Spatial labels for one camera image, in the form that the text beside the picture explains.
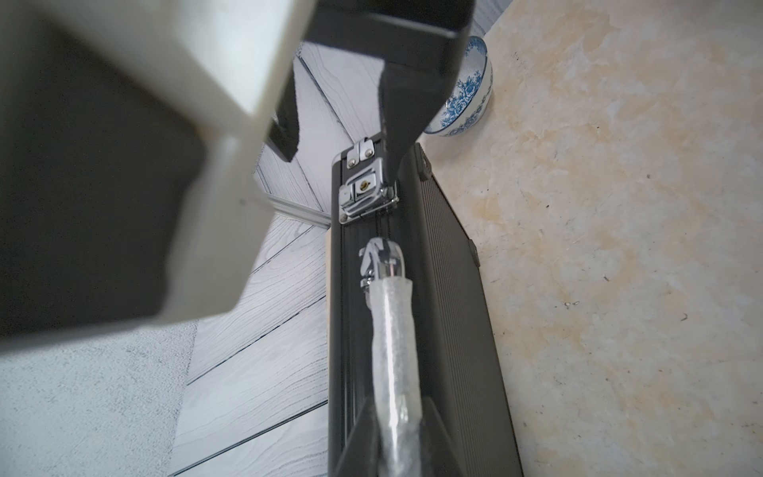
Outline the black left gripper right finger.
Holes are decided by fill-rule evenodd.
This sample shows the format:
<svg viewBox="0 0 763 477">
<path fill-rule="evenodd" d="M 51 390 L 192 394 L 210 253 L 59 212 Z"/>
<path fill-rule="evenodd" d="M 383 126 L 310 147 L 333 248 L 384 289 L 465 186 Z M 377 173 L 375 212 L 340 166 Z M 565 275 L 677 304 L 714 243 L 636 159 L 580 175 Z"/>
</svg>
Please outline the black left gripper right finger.
<svg viewBox="0 0 763 477">
<path fill-rule="evenodd" d="M 421 472 L 424 477 L 457 477 L 462 469 L 447 429 L 430 397 L 422 399 L 420 422 Z"/>
</svg>

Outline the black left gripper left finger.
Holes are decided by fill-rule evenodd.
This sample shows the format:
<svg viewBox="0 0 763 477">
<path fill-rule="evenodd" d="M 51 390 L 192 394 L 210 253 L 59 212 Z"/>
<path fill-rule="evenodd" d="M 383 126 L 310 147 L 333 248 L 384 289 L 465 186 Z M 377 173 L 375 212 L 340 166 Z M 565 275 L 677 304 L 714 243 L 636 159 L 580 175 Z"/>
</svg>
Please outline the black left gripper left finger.
<svg viewBox="0 0 763 477">
<path fill-rule="evenodd" d="M 381 431 L 375 401 L 366 399 L 332 475 L 377 477 L 380 453 Z"/>
</svg>

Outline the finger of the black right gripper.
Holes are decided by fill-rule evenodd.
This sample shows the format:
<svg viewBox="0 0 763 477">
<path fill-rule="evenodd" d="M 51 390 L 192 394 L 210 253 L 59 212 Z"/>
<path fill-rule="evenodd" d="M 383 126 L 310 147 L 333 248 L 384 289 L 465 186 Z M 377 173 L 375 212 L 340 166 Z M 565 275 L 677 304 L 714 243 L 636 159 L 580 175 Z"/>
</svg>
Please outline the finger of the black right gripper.
<svg viewBox="0 0 763 477">
<path fill-rule="evenodd" d="M 294 71 L 287 76 L 281 99 L 270 123 L 265 145 L 283 162 L 290 163 L 298 151 L 300 124 Z"/>
<path fill-rule="evenodd" d="M 469 39 L 473 1 L 319 1 L 304 39 L 385 62 L 379 91 L 385 176 L 450 97 Z"/>
</svg>

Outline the black poker case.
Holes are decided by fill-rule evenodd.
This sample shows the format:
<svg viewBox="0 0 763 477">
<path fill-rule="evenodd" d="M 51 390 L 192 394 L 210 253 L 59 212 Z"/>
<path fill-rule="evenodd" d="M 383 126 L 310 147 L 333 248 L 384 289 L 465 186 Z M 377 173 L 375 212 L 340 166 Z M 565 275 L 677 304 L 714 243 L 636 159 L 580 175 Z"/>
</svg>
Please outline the black poker case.
<svg viewBox="0 0 763 477">
<path fill-rule="evenodd" d="M 401 162 L 397 196 L 387 210 L 331 228 L 328 472 L 364 401 L 373 399 L 373 324 L 361 286 L 361 251 L 369 240 L 386 238 L 401 247 L 412 283 L 421 395 L 441 416 L 461 476 L 519 476 L 522 461 L 478 252 L 420 146 Z"/>
</svg>

